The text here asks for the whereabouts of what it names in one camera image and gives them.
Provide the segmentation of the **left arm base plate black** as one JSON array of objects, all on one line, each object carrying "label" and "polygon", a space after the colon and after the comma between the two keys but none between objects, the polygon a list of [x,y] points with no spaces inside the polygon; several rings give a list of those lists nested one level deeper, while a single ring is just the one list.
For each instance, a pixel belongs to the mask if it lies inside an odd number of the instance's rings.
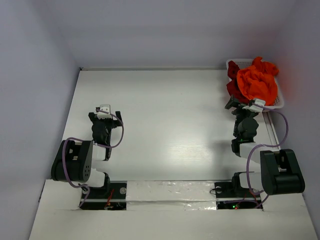
[{"label": "left arm base plate black", "polygon": [[126,210],[126,194],[126,181],[111,181],[107,187],[91,187],[89,195],[80,206],[80,209],[106,211]]}]

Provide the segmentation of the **orange t shirt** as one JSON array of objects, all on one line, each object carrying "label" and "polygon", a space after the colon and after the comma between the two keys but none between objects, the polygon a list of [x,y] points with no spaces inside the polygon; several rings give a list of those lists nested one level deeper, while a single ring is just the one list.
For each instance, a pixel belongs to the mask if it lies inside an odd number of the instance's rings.
[{"label": "orange t shirt", "polygon": [[242,95],[248,100],[260,99],[272,106],[278,96],[275,77],[279,69],[271,62],[257,56],[249,67],[237,72],[236,81]]}]

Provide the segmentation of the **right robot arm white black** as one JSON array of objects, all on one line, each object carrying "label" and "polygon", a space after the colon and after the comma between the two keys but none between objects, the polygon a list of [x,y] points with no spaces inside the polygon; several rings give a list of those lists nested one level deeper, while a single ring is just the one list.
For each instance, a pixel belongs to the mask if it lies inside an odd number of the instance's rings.
[{"label": "right robot arm white black", "polygon": [[259,127],[255,117],[264,110],[271,111],[265,104],[258,98],[245,104],[231,96],[225,105],[227,110],[234,109],[232,152],[246,159],[246,181],[232,181],[230,190],[235,196],[242,196],[248,190],[255,195],[265,192],[269,196],[303,193],[306,185],[295,152],[280,148],[286,139],[276,145],[254,141]]}]

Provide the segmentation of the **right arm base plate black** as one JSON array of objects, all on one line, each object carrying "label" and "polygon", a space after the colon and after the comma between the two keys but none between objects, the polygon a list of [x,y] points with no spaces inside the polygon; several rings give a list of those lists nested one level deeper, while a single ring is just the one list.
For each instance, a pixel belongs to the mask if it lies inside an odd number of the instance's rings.
[{"label": "right arm base plate black", "polygon": [[231,181],[215,182],[210,193],[215,196],[218,210],[255,209],[262,202],[260,195],[254,196],[248,188]]}]

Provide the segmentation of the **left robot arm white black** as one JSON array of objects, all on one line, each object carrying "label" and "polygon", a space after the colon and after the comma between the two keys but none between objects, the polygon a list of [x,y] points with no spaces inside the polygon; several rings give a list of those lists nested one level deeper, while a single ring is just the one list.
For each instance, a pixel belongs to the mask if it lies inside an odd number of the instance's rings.
[{"label": "left robot arm white black", "polygon": [[93,161],[108,161],[112,149],[112,130],[121,128],[119,142],[124,137],[124,124],[120,111],[112,114],[108,107],[100,106],[88,114],[91,121],[91,140],[69,137],[60,144],[51,167],[51,178],[57,182],[69,183],[73,188],[87,193],[91,188],[97,196],[110,194],[111,185],[107,174],[93,169]]}]

